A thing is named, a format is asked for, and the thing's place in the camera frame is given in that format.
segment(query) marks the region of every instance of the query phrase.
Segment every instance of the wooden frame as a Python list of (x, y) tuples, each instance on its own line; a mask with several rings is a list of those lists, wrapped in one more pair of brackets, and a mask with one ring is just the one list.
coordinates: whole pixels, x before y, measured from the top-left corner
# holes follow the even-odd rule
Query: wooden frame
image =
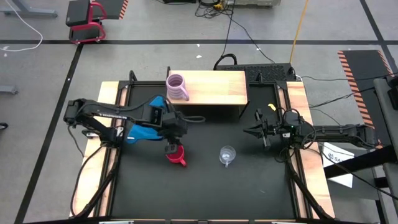
[[(102, 103), (114, 103), (116, 95), (118, 93), (119, 82), (103, 82), (99, 91), (98, 102)], [(304, 85), (302, 82), (287, 82), (287, 91), (289, 94), (290, 106), (300, 111), (303, 118), (312, 123), (311, 112), (308, 107), (307, 96), (305, 94)], [(127, 88), (123, 88), (121, 91), (120, 105), (124, 105), (127, 95)], [(282, 89), (279, 90), (280, 103), (286, 107), (284, 98), (284, 92)], [(109, 118), (97, 118), (98, 121), (102, 122), (106, 126), (111, 125), (111, 119)], [(89, 139), (85, 151), (85, 159), (93, 153), (100, 146), (100, 140), (98, 138)], [(311, 149), (318, 151), (318, 145), (314, 143)], [(307, 183), (308, 190), (315, 197), (317, 202), (322, 206), (324, 211), (330, 216), (334, 217), (333, 206), (330, 199), (328, 184), (326, 182), (325, 173), (323, 171), (322, 159), (316, 152), (307, 150), (301, 150), (301, 158), (303, 164), (303, 170), (305, 174), (305, 181)], [(111, 157), (109, 160), (108, 171), (114, 161), (115, 149), (111, 151)], [(104, 164), (105, 149), (100, 150), (91, 161), (89, 161), (86, 167), (83, 169), (79, 185), (73, 201), (74, 211), (78, 213), (81, 211), (87, 202), (91, 199), (97, 188), (99, 187), (101, 172)], [(292, 158), (295, 169), (297, 170), (296, 158)], [(303, 195), (300, 189), (296, 186), (298, 209), (300, 217), (308, 218), (306, 215), (305, 203)], [(105, 190), (102, 197), (102, 203), (99, 210), (99, 215), (106, 215), (106, 209), (108, 206), (109, 197), (109, 186)], [(312, 210), (314, 218), (317, 218), (317, 214)]]

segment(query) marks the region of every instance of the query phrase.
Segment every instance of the gray floor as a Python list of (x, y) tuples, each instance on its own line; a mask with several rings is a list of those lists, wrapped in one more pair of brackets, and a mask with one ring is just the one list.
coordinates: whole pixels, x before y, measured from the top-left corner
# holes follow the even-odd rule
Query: gray floor
[[(45, 40), (67, 40), (65, 26), (66, 0), (31, 0), (31, 6), (51, 8), (59, 17), (27, 18)], [(273, 9), (237, 8), (234, 19), (243, 25), (253, 39), (292, 40), (295, 35), (304, 0), (283, 0)], [(395, 0), (366, 0), (383, 37), (398, 40), (396, 25), (398, 3)], [(6, 3), (0, 1), (0, 7)], [(125, 18), (104, 21), (108, 40), (183, 40), (225, 39), (228, 18), (219, 16), (202, 19), (194, 16), (196, 5), (167, 6), (154, 0), (130, 1)], [(18, 18), (0, 14), (1, 40), (37, 40)], [(244, 31), (233, 24), (230, 39), (248, 39)], [(301, 40), (376, 40), (359, 0), (310, 1)], [(9, 45), (19, 49), (29, 45)], [(97, 99), (102, 81), (127, 79), (134, 70), (139, 80), (164, 80), (167, 66), (179, 70), (211, 70), (223, 50), (223, 45), (85, 45), (81, 53), (67, 100)], [(277, 63), (288, 62), (290, 45), (260, 45)], [(398, 46), (389, 45), (394, 58)], [(0, 221), (13, 223), (25, 193), (44, 136), (48, 130), (66, 74), (75, 54), (75, 45), (41, 45), (35, 50), (0, 52), (0, 83), (15, 84), (19, 94), (0, 95), (0, 120), (10, 124), (0, 133)], [(378, 45), (298, 45), (293, 66), (300, 76), (344, 78), (338, 50), (381, 50)], [(228, 45), (239, 63), (268, 63), (253, 45)], [(351, 90), (347, 82), (316, 82), (304, 79), (311, 104), (336, 98)], [(321, 109), (341, 123), (361, 123), (354, 99), (337, 101)], [(330, 118), (312, 111), (315, 124), (333, 124)], [(86, 140), (74, 130), (79, 145)], [(66, 218), (76, 173), (81, 158), (59, 121), (47, 159), (32, 197), (25, 222)], [(391, 200), (386, 204), (392, 223), (398, 223)], [(373, 201), (341, 198), (332, 195), (336, 216), (354, 222), (377, 222)]]

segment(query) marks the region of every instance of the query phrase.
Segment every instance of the white paper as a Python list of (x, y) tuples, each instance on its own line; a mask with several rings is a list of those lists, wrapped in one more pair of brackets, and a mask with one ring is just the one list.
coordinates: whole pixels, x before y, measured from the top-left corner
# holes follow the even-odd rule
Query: white paper
[[(325, 147), (323, 147), (323, 153), (328, 156), (329, 159), (333, 160), (335, 163), (345, 161), (347, 159), (352, 159), (354, 154), (352, 152), (348, 152), (344, 149), (341, 149), (337, 146), (334, 146), (330, 143), (324, 143)], [(333, 165), (327, 158), (323, 157), (323, 167), (327, 167)], [(349, 188), (353, 187), (353, 176), (351, 174), (345, 174), (338, 177), (330, 178), (329, 180), (334, 181), (338, 184), (347, 186)]]

